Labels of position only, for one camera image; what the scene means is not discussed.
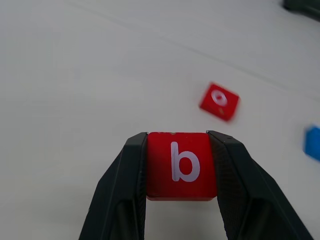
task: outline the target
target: red cube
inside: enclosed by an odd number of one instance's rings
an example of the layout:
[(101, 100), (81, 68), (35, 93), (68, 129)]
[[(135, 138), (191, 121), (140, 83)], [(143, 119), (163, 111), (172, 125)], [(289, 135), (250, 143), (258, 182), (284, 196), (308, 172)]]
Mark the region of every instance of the red cube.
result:
[(200, 108), (228, 121), (235, 114), (239, 96), (214, 83), (206, 91)]
[(206, 133), (151, 132), (146, 164), (149, 200), (209, 201), (217, 196), (214, 160)]

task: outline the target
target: blue block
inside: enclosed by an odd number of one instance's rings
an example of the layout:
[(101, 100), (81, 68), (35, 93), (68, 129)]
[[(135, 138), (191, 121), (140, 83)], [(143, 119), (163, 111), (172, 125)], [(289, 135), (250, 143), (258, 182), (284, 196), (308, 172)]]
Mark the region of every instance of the blue block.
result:
[(306, 130), (304, 152), (320, 161), (320, 128), (312, 126)]

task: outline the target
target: black object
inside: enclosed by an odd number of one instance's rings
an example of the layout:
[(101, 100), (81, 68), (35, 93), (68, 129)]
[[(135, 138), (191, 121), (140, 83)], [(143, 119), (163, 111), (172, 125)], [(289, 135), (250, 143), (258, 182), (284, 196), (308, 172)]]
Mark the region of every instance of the black object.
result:
[(282, 5), (292, 12), (302, 12), (320, 17), (320, 0), (283, 0)]
[[(274, 179), (231, 136), (208, 131), (228, 240), (312, 240)], [(100, 179), (79, 240), (143, 240), (147, 133), (129, 138)]]

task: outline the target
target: white surface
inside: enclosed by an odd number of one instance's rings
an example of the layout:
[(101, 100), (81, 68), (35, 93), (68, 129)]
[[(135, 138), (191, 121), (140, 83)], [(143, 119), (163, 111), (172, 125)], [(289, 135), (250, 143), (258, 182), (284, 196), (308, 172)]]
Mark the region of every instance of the white surface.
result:
[[(242, 141), (320, 239), (320, 23), (274, 0), (29, 0), (0, 7), (0, 235), (77, 239), (98, 180), (139, 132)], [(225, 123), (209, 82), (241, 97)], [(147, 240), (226, 239), (216, 200), (147, 202)]]

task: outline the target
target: white letter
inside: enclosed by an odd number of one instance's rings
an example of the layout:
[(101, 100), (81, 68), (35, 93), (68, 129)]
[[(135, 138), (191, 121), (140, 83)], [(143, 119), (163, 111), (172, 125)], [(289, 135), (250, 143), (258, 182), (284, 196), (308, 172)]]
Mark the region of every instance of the white letter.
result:
[[(190, 159), (192, 163), (192, 171), (189, 174), (183, 174), (180, 171), (180, 160), (183, 158)], [(171, 143), (171, 169), (172, 169), (172, 180), (177, 182), (182, 179), (185, 182), (195, 181), (200, 174), (200, 162), (197, 156), (191, 151), (183, 151), (179, 154), (178, 143), (173, 141)]]
[(222, 107), (224, 107), (228, 103), (228, 100), (222, 91), (213, 90), (211, 92), (211, 97), (216, 104)]

